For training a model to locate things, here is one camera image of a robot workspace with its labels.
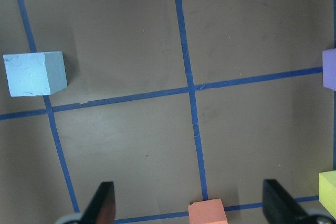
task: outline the foam block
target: foam block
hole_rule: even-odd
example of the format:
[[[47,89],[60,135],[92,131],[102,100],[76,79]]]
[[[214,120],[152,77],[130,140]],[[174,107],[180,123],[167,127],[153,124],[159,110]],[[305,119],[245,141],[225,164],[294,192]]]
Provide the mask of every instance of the foam block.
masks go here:
[[[228,224],[221,199],[195,202],[188,211],[190,224]]]
[[[336,49],[325,50],[323,58],[323,86],[336,91]]]
[[[336,218],[336,170],[319,174],[319,201]]]
[[[62,52],[4,55],[10,96],[53,94],[67,87]]]

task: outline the light blue block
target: light blue block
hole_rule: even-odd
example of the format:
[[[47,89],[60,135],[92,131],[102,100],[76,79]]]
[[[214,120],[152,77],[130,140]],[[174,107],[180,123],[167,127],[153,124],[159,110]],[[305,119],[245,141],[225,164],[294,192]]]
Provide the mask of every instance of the light blue block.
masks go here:
[[[67,87],[62,52],[4,55],[11,97],[53,94]]]

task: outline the blue tape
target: blue tape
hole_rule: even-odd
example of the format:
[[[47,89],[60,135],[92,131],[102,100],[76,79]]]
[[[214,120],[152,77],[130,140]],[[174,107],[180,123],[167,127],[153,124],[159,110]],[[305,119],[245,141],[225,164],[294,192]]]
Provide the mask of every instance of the blue tape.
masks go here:
[[[248,84],[248,83],[254,83],[254,82],[278,80],[278,79],[291,78],[291,77],[297,77],[297,76],[306,76],[306,75],[315,74],[315,73],[322,73],[322,67],[266,74],[263,76],[254,76],[254,77],[212,82],[212,83],[206,83],[206,84],[199,84],[195,86],[195,89],[196,91],[201,91],[201,90],[213,89],[213,88],[224,88],[224,87],[242,85],[242,84]]]
[[[22,21],[23,21],[23,24],[24,24],[24,27],[25,27],[30,52],[36,52],[35,41],[34,41],[33,33],[31,31],[32,29],[30,27],[25,2],[24,2],[24,0],[17,0],[17,2],[18,2],[18,5],[19,5],[20,13],[21,13],[21,18],[22,18]],[[30,112],[30,114],[36,114],[36,113],[47,113],[48,114],[50,129],[51,129],[51,132],[52,132],[52,136],[54,138],[57,154],[58,154],[59,161],[60,161],[60,164],[61,164],[61,168],[62,168],[62,171],[63,171],[63,174],[64,174],[64,178],[65,178],[65,181],[66,181],[66,184],[67,184],[67,187],[68,187],[68,191],[69,191],[69,195],[70,195],[70,198],[71,198],[72,206],[73,206],[75,212],[79,212],[79,207],[78,207],[78,204],[77,204],[75,191],[74,191],[73,186],[72,186],[69,170],[68,170],[67,163],[65,161],[65,157],[64,157],[64,154],[63,154],[62,145],[61,145],[59,135],[58,135],[58,132],[57,132],[55,117],[54,117],[54,113],[52,111],[49,96],[44,95],[43,100],[44,100],[44,103],[45,103],[45,106],[46,106],[46,110],[37,110],[37,111]],[[20,114],[18,114],[18,113],[12,113],[11,114],[11,116],[18,116],[18,115],[20,115]]]
[[[308,196],[308,197],[301,197],[296,198],[295,201],[297,203],[308,202],[308,201],[315,201],[318,200],[318,196]],[[247,210],[247,209],[254,209],[254,208],[261,208],[262,203],[252,203],[252,204],[243,204],[237,206],[229,206],[224,207],[226,212],[230,211],[238,211],[238,210]],[[150,221],[150,220],[162,220],[162,219],[170,219],[170,218],[178,218],[178,217],[187,217],[189,216],[188,212],[175,212],[172,214],[163,214],[163,215],[151,215],[151,216],[144,216],[144,217],[136,217],[136,218],[128,218],[128,219],[119,219],[115,220],[115,224],[123,224],[123,223],[132,223],[132,222],[141,222],[141,221]]]
[[[185,30],[182,0],[175,0],[175,5],[176,5],[177,21],[179,24],[178,28],[180,31],[184,69],[185,69],[185,74],[186,74],[187,83],[188,83],[188,92],[189,92],[190,107],[191,107],[191,118],[192,118],[192,124],[193,124],[193,129],[194,129],[194,138],[195,138],[196,154],[197,154],[197,160],[198,160],[198,170],[200,173],[200,180],[201,180],[202,196],[203,196],[203,200],[208,200],[208,191],[207,191],[207,186],[206,186],[202,141],[201,141],[201,136],[200,136],[200,130],[198,127],[196,94],[195,94],[194,79],[193,79],[189,52],[188,52],[187,33]]]
[[[178,89],[168,89],[162,91],[154,91],[149,93],[142,93],[142,94],[133,94],[133,95],[126,95],[123,97],[115,97],[115,98],[107,98],[102,100],[95,100],[89,101],[87,103],[73,103],[73,104],[66,104],[53,107],[54,112],[65,111],[65,110],[75,110],[81,108],[88,108],[93,106],[101,106],[107,104],[114,104],[120,102],[129,102],[129,101],[136,101],[136,100],[143,100],[155,97],[164,97],[167,95],[174,95],[174,94],[183,94],[188,93],[188,88],[178,88]]]
[[[30,27],[28,15],[27,15],[27,9],[26,9],[26,5],[25,5],[25,1],[24,0],[17,0],[17,3],[19,5],[21,18],[22,18],[22,21],[23,21],[23,25],[25,27],[30,52],[36,52],[35,41],[34,41],[34,38],[33,38],[33,33],[31,31],[32,29]]]
[[[65,182],[66,182],[67,187],[68,187],[70,199],[71,199],[71,202],[72,202],[72,207],[74,208],[75,212],[79,212],[79,207],[78,207],[75,191],[73,189],[74,187],[72,186],[67,162],[65,160],[62,145],[61,145],[61,141],[59,139],[59,135],[58,135],[58,132],[57,132],[55,116],[54,116],[54,113],[52,111],[50,98],[49,98],[49,96],[44,95],[43,100],[44,100],[44,103],[45,103],[46,108],[47,108],[47,114],[48,114],[48,117],[49,117],[49,124],[50,124],[50,128],[51,128],[52,136],[54,137],[54,142],[55,142],[59,162],[61,164],[64,179],[65,179]]]
[[[334,48],[336,48],[336,0],[334,0]],[[334,91],[334,140],[333,140],[333,170],[336,170],[336,91]]]
[[[41,110],[29,110],[29,111],[21,111],[21,112],[15,112],[15,113],[10,113],[10,114],[3,114],[3,115],[0,115],[0,121],[8,120],[8,119],[15,119],[15,118],[25,118],[27,116],[34,116],[34,115],[43,115],[46,113],[47,113],[46,110],[41,109]]]

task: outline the gray floor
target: gray floor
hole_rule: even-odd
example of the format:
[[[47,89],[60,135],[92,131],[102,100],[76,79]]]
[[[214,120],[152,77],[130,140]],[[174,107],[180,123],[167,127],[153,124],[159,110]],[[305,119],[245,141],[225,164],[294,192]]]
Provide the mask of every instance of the gray floor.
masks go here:
[[[68,88],[53,106],[187,86],[175,0],[25,0],[38,51],[63,51]],[[322,66],[333,47],[333,0],[183,0],[195,84]],[[0,53],[29,52],[17,0],[0,0]],[[0,114],[44,109],[11,98],[0,67]],[[261,202],[264,178],[294,197],[318,194],[332,169],[333,92],[322,74],[196,92],[209,198]],[[117,218],[187,211],[202,200],[188,93],[55,112],[84,210],[115,182]],[[52,223],[72,205],[47,115],[0,121],[0,216]],[[318,201],[305,207],[322,208]],[[260,208],[230,224],[266,223]],[[185,224],[187,217],[145,221]]]

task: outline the black object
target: black object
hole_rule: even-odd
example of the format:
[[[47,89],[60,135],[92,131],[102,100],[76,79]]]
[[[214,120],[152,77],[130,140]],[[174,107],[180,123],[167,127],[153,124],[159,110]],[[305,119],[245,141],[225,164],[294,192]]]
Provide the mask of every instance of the black object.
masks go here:
[[[79,224],[113,224],[115,213],[113,182],[102,182]]]
[[[270,224],[336,224],[327,216],[310,216],[275,179],[262,187],[263,213]]]

